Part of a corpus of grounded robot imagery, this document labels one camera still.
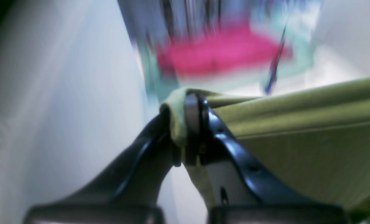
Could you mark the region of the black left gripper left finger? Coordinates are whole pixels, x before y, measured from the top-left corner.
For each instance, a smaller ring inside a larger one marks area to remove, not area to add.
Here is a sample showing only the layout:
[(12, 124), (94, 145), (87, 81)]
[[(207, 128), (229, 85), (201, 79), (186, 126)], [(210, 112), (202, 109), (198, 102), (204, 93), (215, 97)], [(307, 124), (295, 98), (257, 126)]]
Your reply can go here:
[(75, 193), (32, 207), (24, 224), (164, 224), (157, 205), (161, 184), (180, 165), (163, 109), (134, 142), (97, 177)]

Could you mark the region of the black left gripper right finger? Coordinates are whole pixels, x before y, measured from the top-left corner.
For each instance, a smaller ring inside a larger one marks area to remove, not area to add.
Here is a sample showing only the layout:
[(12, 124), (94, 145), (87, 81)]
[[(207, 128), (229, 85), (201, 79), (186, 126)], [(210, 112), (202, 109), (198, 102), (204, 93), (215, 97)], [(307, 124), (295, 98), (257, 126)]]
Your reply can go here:
[(206, 169), (215, 207), (209, 224), (347, 224), (341, 207), (318, 203), (272, 174), (242, 146), (203, 95), (185, 101), (185, 164)]

